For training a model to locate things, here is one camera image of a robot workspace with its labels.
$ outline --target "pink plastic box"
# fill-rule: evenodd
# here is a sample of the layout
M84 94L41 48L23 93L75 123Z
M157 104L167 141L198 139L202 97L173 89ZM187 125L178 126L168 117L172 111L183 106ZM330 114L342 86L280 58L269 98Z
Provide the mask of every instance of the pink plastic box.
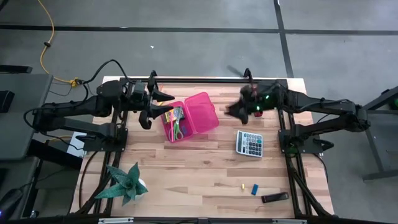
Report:
M171 129L170 123L165 124L162 120L163 128L166 133L166 138L171 142L179 142L192 137L196 133L204 133L211 129L217 128L220 124L217 118L215 107L210 101L210 97L206 92L199 93L185 99L185 104L181 101L171 103L171 106L181 106L185 119L180 120L180 130L183 133L183 138L172 142L169 137Z

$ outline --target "blue eraser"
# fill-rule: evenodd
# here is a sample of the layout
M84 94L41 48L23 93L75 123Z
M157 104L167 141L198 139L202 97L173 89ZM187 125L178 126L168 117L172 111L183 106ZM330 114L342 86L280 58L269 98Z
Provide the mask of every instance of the blue eraser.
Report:
M256 195L257 194L257 189L259 188L259 186L257 184L253 185L253 189L251 190L251 194Z

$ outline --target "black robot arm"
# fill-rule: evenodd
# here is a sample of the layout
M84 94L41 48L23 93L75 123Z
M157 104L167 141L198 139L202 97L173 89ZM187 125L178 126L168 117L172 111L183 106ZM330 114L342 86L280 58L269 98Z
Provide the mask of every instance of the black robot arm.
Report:
M311 111L334 114L339 117L308 126L295 124L284 132L281 146L301 146L310 136L338 130L351 132L365 131L370 127L367 113L361 106L350 100L326 100L312 98L304 93L288 90L278 81L269 85L259 82L257 86L246 85L241 89L239 101L227 108L226 114L248 123L248 116L264 110L282 109L288 113Z
M152 122L149 118L155 119L173 108L167 105L157 106L152 104L152 101L162 102L174 99L174 96L159 91L155 76L156 73L153 71L147 84L148 91L145 90L146 85L140 81L132 84L131 82L124 81L122 83L119 80L113 80L100 85L96 90L97 95L87 100L46 103L41 108L32 110L34 120L31 126L41 133L56 129L87 133L87 136L79 136L79 139L84 142L97 141L98 144L120 142L120 139L127 135L127 130L119 128L116 122L92 124L68 117L84 114L107 117L114 111L121 118L122 111L135 113L140 111L140 125L144 129L150 129Z

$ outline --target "black desk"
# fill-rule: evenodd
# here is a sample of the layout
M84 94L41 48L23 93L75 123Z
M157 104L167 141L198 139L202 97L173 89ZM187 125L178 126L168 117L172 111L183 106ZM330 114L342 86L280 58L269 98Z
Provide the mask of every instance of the black desk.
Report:
M45 103L52 80L53 76L47 74L0 74L0 90L10 90L15 94L8 113L0 114L0 168L8 170L0 185L0 197L10 189L32 182L40 171L40 159L80 170L81 158L32 139L34 130L23 119L27 110ZM27 119L32 122L31 113ZM35 183L22 190L24 196L12 219L21 218L22 212L26 217L33 206L37 193Z
M0 90L15 93L8 113L0 114L0 160L22 159L34 130L25 124L25 111L42 106L50 90L52 75L0 74Z

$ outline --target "green leaf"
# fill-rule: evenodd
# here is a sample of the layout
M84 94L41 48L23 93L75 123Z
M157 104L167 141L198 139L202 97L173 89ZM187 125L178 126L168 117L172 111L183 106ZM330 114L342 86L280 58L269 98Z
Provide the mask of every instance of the green leaf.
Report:
M115 168L115 167L109 166L109 165L106 165L106 168L108 168L109 173L111 174L112 177L114 177L116 175L127 176L127 174L121 169L118 169L118 168Z
M140 182L136 185L137 195L142 195L143 193L148 192L147 188L144 187Z
M132 180L133 184L138 183L139 179L138 162L136 162L134 166L129 170L128 176Z
M137 191L136 191L136 188L135 188L135 187L133 187L133 188L127 190L126 193L127 193L127 195L128 195L131 199L133 199L133 200L136 199Z
M112 178L114 180L116 180L117 183L121 184L125 188L127 188L128 183L130 183L128 176L115 175Z
M95 198L114 198L126 194L126 189L120 185L115 184L112 187L101 191Z
M130 200L131 200L131 197L129 197L128 195L125 195L125 196L123 197L122 206L125 205L125 204L127 204Z
M121 184L127 189L130 189L132 187L132 181L128 176L115 175L113 178L116 180L117 183Z

